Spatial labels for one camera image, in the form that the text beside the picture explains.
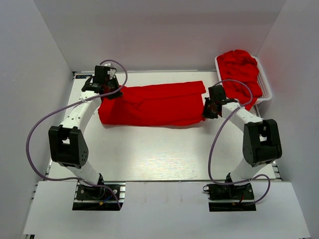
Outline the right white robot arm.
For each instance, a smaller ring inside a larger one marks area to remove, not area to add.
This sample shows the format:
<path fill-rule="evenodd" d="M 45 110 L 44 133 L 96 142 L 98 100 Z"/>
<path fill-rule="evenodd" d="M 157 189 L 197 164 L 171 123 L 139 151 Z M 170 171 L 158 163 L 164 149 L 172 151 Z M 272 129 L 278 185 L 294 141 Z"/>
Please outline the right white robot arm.
<path fill-rule="evenodd" d="M 217 185 L 246 185 L 251 180 L 266 175 L 257 173 L 266 165 L 282 157 L 282 146 L 277 122 L 273 119 L 263 119 L 250 113 L 245 106 L 235 99 L 226 97 L 225 90 L 219 83 L 208 88 L 209 97 L 205 99 L 203 117 L 206 119 L 224 118 L 224 122 L 217 131 L 208 157 L 208 176 Z M 226 182 L 218 182 L 211 174 L 212 155 L 227 122 L 232 122 L 243 132 L 243 159 L 237 167 L 229 173 Z"/>

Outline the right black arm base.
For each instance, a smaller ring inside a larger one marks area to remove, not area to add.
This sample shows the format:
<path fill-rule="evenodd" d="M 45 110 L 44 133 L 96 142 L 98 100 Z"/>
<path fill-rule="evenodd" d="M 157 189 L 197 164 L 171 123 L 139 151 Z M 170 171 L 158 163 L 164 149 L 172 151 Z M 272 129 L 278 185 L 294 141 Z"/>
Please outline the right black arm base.
<path fill-rule="evenodd" d="M 207 184 L 203 192 L 208 195 L 210 212 L 252 212 L 256 211 L 252 185 Z"/>

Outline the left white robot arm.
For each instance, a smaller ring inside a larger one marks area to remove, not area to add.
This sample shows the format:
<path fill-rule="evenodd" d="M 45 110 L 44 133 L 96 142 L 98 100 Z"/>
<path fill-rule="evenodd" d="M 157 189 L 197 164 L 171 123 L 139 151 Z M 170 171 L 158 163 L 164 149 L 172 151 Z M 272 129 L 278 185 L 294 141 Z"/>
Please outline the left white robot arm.
<path fill-rule="evenodd" d="M 73 107 L 59 126 L 52 126 L 48 131 L 52 161 L 70 170 L 87 186 L 101 184 L 102 176 L 88 161 L 89 149 L 83 132 L 102 103 L 100 95 L 111 93 L 107 97 L 114 99 L 123 94 L 118 90 L 120 85 L 116 71 L 111 63 L 96 66 L 94 75 L 81 89 L 80 104 Z"/>

